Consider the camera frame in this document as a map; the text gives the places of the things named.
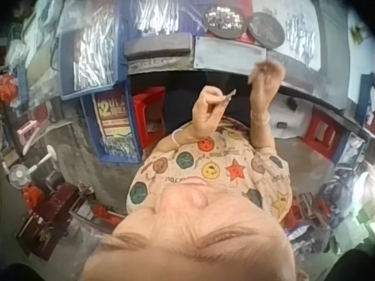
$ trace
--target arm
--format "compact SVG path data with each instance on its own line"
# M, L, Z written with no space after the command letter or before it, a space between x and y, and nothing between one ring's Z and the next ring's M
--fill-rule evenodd
M249 83L253 84L250 96L250 139L254 149L263 154L276 155L268 108L276 97L284 77L284 67L270 61L258 64L249 77Z
M193 107L193 122L182 131L175 133L177 143L172 140L172 135L166 136L157 144L151 155L167 153L212 135L217 129L229 101L230 99L227 99L220 89L206 86Z

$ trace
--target round container filled with metal parts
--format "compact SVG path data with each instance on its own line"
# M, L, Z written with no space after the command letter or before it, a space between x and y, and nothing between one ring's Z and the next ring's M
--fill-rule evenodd
M275 49L284 44L284 29L273 16L267 13L253 13L247 30L250 37L268 49Z
M246 31L244 15L236 8L214 6L203 15L203 23L217 37L236 39Z

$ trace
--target white fan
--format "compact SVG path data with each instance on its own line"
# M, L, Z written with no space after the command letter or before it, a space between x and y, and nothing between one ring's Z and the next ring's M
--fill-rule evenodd
M43 164L50 158L52 158L55 161L57 160L56 152L54 151L52 146L47 145L47 151L48 154L45 157L43 157L43 159L39 161L36 165L32 166L30 169L28 169L24 165L14 165L11 168L9 174L9 181L11 182L11 185L13 185L16 189L24 189L31 182L31 174L35 172L35 170L41 164Z

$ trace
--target yellow smiley face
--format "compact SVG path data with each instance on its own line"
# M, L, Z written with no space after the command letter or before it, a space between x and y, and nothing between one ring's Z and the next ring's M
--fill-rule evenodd
M241 135L237 132L228 132L228 137L240 141L242 139Z
M209 180L217 179L220 176L219 165L215 162L205 164L202 168L202 176Z

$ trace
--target beige shirt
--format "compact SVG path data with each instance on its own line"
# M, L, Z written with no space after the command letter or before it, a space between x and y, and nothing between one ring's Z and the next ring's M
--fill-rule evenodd
M149 194L159 194L170 184L198 176L213 186L241 193L281 221L292 204L288 163L278 156L258 153L249 137L248 128L224 117L213 136L151 156L131 185L128 212L139 208Z

